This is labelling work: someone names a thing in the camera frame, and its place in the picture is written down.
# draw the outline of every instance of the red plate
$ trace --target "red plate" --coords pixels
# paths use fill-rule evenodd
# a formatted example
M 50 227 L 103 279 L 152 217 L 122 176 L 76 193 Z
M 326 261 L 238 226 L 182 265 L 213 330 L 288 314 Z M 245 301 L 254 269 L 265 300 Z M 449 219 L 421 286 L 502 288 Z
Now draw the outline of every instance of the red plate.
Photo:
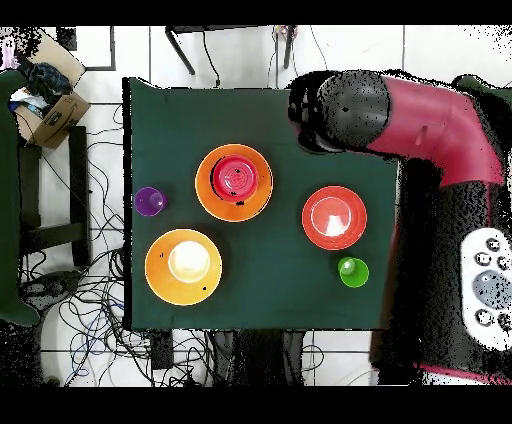
M 302 226 L 308 238 L 326 250 L 352 246 L 366 228 L 366 208 L 352 190 L 328 186 L 313 193 L 302 210 Z

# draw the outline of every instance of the plate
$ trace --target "plate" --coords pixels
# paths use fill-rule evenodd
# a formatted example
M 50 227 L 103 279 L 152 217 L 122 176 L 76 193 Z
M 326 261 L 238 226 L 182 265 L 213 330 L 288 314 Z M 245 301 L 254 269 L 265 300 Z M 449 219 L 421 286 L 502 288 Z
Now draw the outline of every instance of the plate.
M 257 170 L 256 191 L 249 199 L 237 203 L 222 200 L 212 188 L 212 170 L 229 155 L 247 157 Z M 243 144 L 227 144 L 212 150 L 203 159 L 196 173 L 195 187 L 199 202 L 210 215 L 222 221 L 242 222 L 254 218 L 265 208 L 272 194 L 272 183 L 272 171 L 259 152 Z
M 169 268 L 171 251 L 186 241 L 199 243 L 209 256 L 206 275 L 193 283 L 180 281 Z M 160 299 L 173 305 L 195 305 L 210 296 L 219 285 L 222 260 L 217 247 L 207 236 L 195 230 L 177 229 L 160 236 L 151 245 L 146 255 L 145 272 L 149 287 Z
M 311 195 L 302 210 L 302 227 L 318 247 L 340 250 L 352 246 L 366 228 L 366 208 L 346 187 L 328 186 Z

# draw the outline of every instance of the orange bowl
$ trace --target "orange bowl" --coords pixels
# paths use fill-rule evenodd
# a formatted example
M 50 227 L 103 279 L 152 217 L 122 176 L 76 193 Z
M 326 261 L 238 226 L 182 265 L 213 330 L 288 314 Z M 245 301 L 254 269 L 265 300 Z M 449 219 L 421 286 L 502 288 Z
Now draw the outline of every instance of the orange bowl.
M 258 174 L 258 188 L 254 194 L 238 203 L 222 200 L 212 188 L 215 164 L 229 155 L 245 156 L 254 164 Z M 227 222 L 246 221 L 258 215 L 270 200 L 272 184 L 272 171 L 265 158 L 243 144 L 227 144 L 212 150 L 199 165 L 195 181 L 197 198 L 203 208 L 215 218 Z
M 169 268 L 171 251 L 186 241 L 199 243 L 209 257 L 208 271 L 193 283 L 180 281 Z M 188 306 L 202 302 L 215 291 L 222 273 L 222 260 L 215 244 L 204 234 L 177 229 L 160 236 L 151 245 L 146 255 L 145 272 L 149 287 L 160 299 L 173 305 Z

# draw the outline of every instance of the chair leg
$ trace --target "chair leg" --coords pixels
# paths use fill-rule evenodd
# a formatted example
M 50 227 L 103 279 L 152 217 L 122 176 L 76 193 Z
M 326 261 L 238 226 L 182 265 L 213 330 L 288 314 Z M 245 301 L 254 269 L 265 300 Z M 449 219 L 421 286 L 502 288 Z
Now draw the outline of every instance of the chair leg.
M 172 27 L 169 27 L 169 26 L 165 27 L 165 35 L 167 36 L 167 39 L 169 40 L 171 45 L 174 47 L 174 50 L 176 50 L 176 53 L 178 53 L 178 56 L 180 57 L 183 64 L 187 67 L 190 75 L 195 75 L 196 71 L 194 71 L 194 68 L 188 61 L 187 56 L 185 56 L 185 53 L 183 53 L 183 50 L 181 50 L 181 47 L 178 44 L 178 41 L 176 41 L 176 38 L 174 37 L 174 34 L 172 32 Z
M 292 49 L 293 34 L 297 25 L 288 25 L 286 28 L 286 50 L 284 52 L 284 69 L 288 69 L 290 64 L 290 51 Z

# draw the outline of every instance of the floor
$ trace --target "floor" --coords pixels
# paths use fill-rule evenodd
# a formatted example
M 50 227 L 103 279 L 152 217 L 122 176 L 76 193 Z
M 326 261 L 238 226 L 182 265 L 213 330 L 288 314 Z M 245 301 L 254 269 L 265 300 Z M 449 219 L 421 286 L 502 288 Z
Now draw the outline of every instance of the floor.
M 45 28 L 55 35 L 55 28 Z M 500 27 L 470 26 L 313 26 L 316 42 L 320 46 L 329 69 L 405 69 L 426 78 L 450 82 L 463 73 L 477 74 L 484 80 L 503 86 L 512 80 L 512 46 L 510 35 Z M 207 45 L 214 65 L 220 75 L 221 87 L 276 87 L 275 58 L 269 71 L 269 61 L 274 52 L 272 27 L 258 27 L 217 31 L 207 34 Z M 164 27 L 114 27 L 115 71 L 87 71 L 76 92 L 92 105 L 81 120 L 88 133 L 89 145 L 97 141 L 122 142 L 121 127 L 121 78 L 141 77 L 159 87 L 186 86 L 209 88 L 215 85 L 208 58 L 204 52 L 201 34 L 184 34 L 179 42 L 196 75 L 190 76 L 169 44 Z M 87 67 L 110 66 L 109 28 L 78 27 L 78 51 L 74 52 Z M 284 40 L 279 43 L 278 87 L 284 88 L 294 77 L 325 68 L 319 47 L 308 25 L 301 25 L 294 44 L 294 55 L 287 70 L 283 68 Z M 110 189 L 106 203 L 113 211 L 123 215 L 122 148 L 99 144 L 89 149 L 90 161 L 109 178 Z M 68 146 L 64 142 L 57 150 L 45 150 L 46 158 L 63 180 L 69 183 Z M 49 166 L 41 161 L 40 211 L 43 225 L 66 223 L 69 220 L 67 188 Z M 105 185 L 105 177 L 95 168 L 90 172 Z M 102 214 L 102 193 L 97 182 L 90 181 L 90 204 L 98 223 L 94 224 L 92 238 L 98 235 L 105 223 Z M 110 248 L 121 247 L 123 236 L 116 231 L 105 231 Z M 92 242 L 93 256 L 105 250 L 101 237 Z M 72 267 L 70 245 L 47 250 L 48 259 L 38 271 L 47 273 Z M 30 257 L 30 263 L 40 260 L 39 254 Z M 107 261 L 99 261 L 91 270 L 89 282 L 97 281 L 107 272 Z M 76 305 L 82 311 L 87 305 Z M 71 350 L 80 346 L 73 338 L 76 328 L 83 326 L 69 305 L 53 307 L 44 323 L 42 334 L 42 361 L 47 376 L 56 376 L 62 382 L 72 372 Z M 176 343 L 188 338 L 185 330 L 175 331 Z M 304 346 L 314 344 L 323 354 L 311 347 L 303 355 L 306 385 L 368 385 L 370 365 L 368 350 L 370 333 L 365 331 L 316 331 L 308 332 Z M 176 355 L 186 355 L 187 345 L 180 346 Z M 95 386 L 97 376 L 112 362 L 110 353 L 91 355 L 84 368 L 83 377 L 77 377 L 72 386 Z M 201 367 L 194 375 L 201 375 Z M 149 382 L 138 371 L 130 358 L 116 359 L 111 365 L 109 378 L 101 386 L 145 386 Z

